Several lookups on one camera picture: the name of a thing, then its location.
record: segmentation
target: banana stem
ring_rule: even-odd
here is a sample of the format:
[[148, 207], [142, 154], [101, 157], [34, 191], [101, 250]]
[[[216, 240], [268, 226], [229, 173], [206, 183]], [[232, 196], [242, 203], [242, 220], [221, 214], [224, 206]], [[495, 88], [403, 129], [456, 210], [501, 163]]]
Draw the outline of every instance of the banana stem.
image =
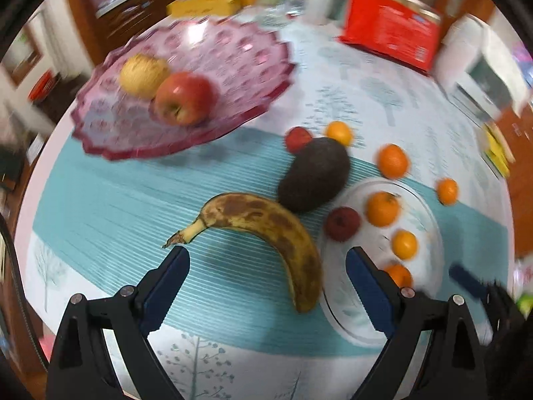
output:
[[184, 228], [183, 230], [175, 232], [172, 236], [170, 236], [166, 244], [163, 245], [163, 248], [168, 248], [169, 246], [174, 244], [188, 244], [205, 229], [207, 229], [207, 225], [205, 225], [205, 222], [202, 220], [202, 218], [196, 218], [196, 221], [193, 222], [191, 225]]

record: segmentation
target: small orange fruit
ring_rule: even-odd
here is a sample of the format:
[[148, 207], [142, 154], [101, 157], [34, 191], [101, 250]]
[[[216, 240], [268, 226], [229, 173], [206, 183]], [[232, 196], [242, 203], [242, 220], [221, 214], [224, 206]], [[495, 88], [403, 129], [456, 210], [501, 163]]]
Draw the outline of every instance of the small orange fruit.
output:
[[353, 140], [353, 132], [343, 121], [332, 121], [324, 134], [328, 138], [337, 140], [343, 146], [348, 147]]
[[383, 269], [389, 274], [399, 288], [412, 287], [411, 272], [400, 263], [389, 264]]
[[400, 179], [409, 170], [409, 158], [401, 147], [387, 144], [378, 153], [377, 168], [387, 179]]
[[436, 194], [444, 206], [452, 205], [459, 198], [459, 186], [455, 180], [447, 177], [437, 183]]
[[375, 192], [367, 200], [366, 217], [368, 222], [375, 227], [391, 225], [398, 218], [400, 211], [398, 196], [390, 192]]
[[399, 259], [409, 260], [418, 251], [416, 236], [407, 230], [398, 230], [392, 237], [392, 252]]

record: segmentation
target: white bottle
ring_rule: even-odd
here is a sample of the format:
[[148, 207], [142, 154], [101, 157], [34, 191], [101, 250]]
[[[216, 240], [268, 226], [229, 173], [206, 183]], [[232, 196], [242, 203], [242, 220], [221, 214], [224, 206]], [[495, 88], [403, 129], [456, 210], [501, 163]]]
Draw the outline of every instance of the white bottle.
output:
[[309, 24], [325, 25], [326, 18], [333, 0], [307, 0], [304, 20]]

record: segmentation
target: red box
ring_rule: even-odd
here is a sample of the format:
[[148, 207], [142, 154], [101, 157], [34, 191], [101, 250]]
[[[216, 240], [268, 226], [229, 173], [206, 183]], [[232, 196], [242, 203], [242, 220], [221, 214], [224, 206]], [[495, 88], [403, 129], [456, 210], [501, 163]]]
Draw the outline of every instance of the red box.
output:
[[339, 40], [385, 54], [424, 72], [439, 44], [440, 26], [393, 0], [351, 0]]

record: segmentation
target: dark brown avocado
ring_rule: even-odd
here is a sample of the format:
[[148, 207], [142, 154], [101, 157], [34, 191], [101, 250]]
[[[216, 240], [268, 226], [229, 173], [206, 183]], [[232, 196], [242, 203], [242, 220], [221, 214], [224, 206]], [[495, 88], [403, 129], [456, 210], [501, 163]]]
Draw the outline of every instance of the dark brown avocado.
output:
[[348, 182], [350, 157], [331, 138], [315, 138], [298, 152], [278, 184], [278, 202], [294, 213], [332, 200]]

